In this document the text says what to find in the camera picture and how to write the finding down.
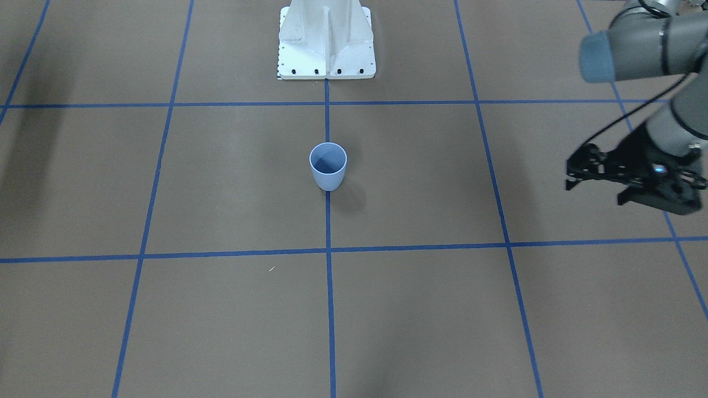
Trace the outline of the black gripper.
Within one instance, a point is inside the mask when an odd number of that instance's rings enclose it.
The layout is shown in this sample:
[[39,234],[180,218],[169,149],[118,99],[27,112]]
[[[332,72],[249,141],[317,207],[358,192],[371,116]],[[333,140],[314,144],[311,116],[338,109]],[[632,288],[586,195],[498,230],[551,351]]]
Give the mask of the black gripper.
[[617,194],[618,206],[635,202],[677,215],[701,211],[701,191],[706,189],[701,156],[696,144],[684,156],[662,151],[640,124],[617,146],[617,160],[629,178],[627,188]]

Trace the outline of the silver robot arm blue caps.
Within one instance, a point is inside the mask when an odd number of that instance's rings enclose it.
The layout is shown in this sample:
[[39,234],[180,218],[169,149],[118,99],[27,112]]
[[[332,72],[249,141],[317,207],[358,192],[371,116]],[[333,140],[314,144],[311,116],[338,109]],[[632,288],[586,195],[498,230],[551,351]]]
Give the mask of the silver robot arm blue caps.
[[689,215],[706,189],[706,11],[679,13],[679,1],[627,1],[607,30],[582,39],[581,76],[588,83],[680,76],[678,93],[602,151],[586,139],[566,161],[565,188],[583,181],[623,184],[617,204],[636,202]]

